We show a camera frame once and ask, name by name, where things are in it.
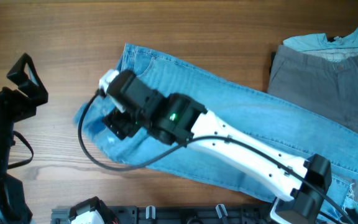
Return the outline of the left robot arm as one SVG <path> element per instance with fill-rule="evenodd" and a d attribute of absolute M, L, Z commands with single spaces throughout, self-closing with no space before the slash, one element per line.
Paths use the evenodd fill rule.
<path fill-rule="evenodd" d="M 0 223 L 30 223 L 32 212 L 25 202 L 22 182 L 8 170 L 29 164 L 32 159 L 9 163 L 11 147 L 18 138 L 27 148 L 30 144 L 14 130 L 14 124 L 35 116 L 37 107 L 48 101 L 48 92 L 37 75 L 32 58 L 23 54 L 7 73 L 17 85 L 0 91 Z"/>

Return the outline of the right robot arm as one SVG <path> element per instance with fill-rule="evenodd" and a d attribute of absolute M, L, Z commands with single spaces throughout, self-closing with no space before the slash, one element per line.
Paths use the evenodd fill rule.
<path fill-rule="evenodd" d="M 314 223 L 331 185 L 330 162 L 274 149 L 236 128 L 191 97 L 161 92 L 130 70 L 108 71 L 100 93 L 114 104 L 104 124 L 119 138 L 139 129 L 164 144 L 212 155 L 258 180 L 275 195 L 269 217 L 276 223 Z"/>

